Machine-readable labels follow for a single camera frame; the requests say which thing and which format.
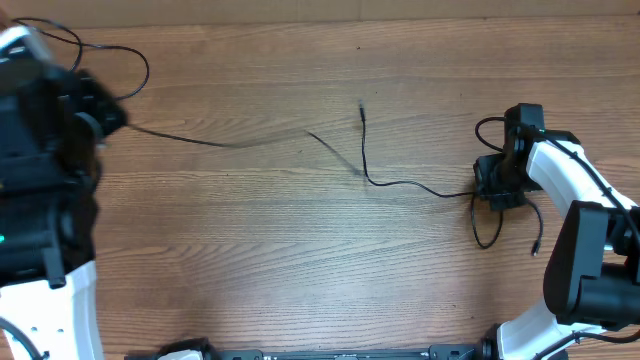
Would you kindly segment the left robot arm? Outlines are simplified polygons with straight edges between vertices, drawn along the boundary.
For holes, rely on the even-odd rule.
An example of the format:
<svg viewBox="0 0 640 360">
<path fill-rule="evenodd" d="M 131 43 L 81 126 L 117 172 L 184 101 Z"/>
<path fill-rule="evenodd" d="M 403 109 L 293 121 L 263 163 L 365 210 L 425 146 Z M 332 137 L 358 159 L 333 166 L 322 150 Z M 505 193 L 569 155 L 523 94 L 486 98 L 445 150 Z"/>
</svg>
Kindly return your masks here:
<svg viewBox="0 0 640 360">
<path fill-rule="evenodd" d="M 17 359 L 100 359 L 97 150 L 117 99 L 29 27 L 1 34 L 1 328 Z"/>
</svg>

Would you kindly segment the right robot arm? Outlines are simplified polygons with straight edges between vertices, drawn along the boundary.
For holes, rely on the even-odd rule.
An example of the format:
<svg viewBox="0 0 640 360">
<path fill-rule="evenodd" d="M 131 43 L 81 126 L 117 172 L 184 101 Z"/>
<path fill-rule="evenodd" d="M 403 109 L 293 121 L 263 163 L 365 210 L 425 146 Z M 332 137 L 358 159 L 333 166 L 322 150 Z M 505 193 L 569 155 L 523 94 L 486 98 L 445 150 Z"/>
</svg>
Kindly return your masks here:
<svg viewBox="0 0 640 360">
<path fill-rule="evenodd" d="M 569 131 L 549 130 L 538 104 L 520 103 L 499 117 L 504 144 L 473 166 L 474 199 L 503 213 L 544 191 L 563 218 L 547 264 L 543 297 L 495 326 L 470 359 L 564 359 L 584 339 L 626 344 L 638 334 L 639 207 L 590 164 Z"/>
</svg>

